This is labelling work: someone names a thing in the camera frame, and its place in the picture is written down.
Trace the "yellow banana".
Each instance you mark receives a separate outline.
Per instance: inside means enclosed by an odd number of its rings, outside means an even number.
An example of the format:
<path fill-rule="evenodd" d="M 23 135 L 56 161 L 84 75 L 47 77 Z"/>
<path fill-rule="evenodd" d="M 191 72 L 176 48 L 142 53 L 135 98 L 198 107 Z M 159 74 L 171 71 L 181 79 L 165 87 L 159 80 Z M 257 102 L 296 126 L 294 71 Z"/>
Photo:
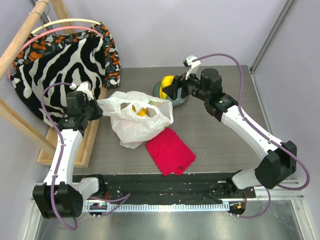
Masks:
<path fill-rule="evenodd" d="M 173 80 L 174 80 L 173 75 L 167 75 L 160 81 L 159 97 L 161 99 L 167 98 L 168 95 L 165 92 L 163 92 L 163 89 L 170 86 L 172 84 Z"/>
<path fill-rule="evenodd" d="M 155 112 L 155 110 L 150 108 L 150 107 L 141 108 L 140 110 L 136 110 L 136 107 L 133 105 L 131 109 L 136 115 L 138 115 L 140 117 L 150 117 L 150 118 L 152 118 L 157 114 Z"/>

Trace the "white lemon-print plastic bag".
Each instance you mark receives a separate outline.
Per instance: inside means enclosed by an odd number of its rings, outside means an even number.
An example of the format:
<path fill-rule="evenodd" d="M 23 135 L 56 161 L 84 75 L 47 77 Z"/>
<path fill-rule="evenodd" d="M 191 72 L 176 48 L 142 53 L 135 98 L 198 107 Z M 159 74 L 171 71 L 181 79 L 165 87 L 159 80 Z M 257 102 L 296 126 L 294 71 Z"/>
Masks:
<path fill-rule="evenodd" d="M 173 104 L 167 99 L 153 97 L 139 91 L 115 91 L 110 97 L 99 99 L 103 115 L 110 117 L 112 130 L 122 147 L 136 149 L 160 134 L 174 122 Z M 154 117 L 141 117 L 132 110 L 152 108 Z"/>

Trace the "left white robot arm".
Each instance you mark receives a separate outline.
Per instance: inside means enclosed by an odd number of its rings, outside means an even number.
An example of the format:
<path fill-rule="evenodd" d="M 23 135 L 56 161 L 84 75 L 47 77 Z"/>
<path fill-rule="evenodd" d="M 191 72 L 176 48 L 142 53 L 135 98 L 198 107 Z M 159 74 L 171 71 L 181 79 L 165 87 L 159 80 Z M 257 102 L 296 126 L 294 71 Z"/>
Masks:
<path fill-rule="evenodd" d="M 65 116 L 57 124 L 56 151 L 49 173 L 42 185 L 33 188 L 32 196 L 46 219 L 76 218 L 89 197 L 100 200 L 107 192 L 100 174 L 84 177 L 73 184 L 73 171 L 79 146 L 89 121 L 102 117 L 102 109 L 88 90 L 66 94 Z"/>

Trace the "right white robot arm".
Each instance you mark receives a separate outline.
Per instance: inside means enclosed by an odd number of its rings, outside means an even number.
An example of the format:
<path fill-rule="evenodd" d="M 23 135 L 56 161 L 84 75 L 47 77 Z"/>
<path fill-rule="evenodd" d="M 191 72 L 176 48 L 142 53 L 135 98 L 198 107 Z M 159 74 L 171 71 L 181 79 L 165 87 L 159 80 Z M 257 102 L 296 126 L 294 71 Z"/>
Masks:
<path fill-rule="evenodd" d="M 206 68 L 200 77 L 191 73 L 176 75 L 169 83 L 162 84 L 161 90 L 172 100 L 188 96 L 202 100 L 206 111 L 235 131 L 261 159 L 256 168 L 233 175 L 225 186 L 230 197 L 236 198 L 245 188 L 254 186 L 273 189 L 296 172 L 296 145 L 274 137 L 239 110 L 238 102 L 223 91 L 222 77 L 216 69 Z"/>

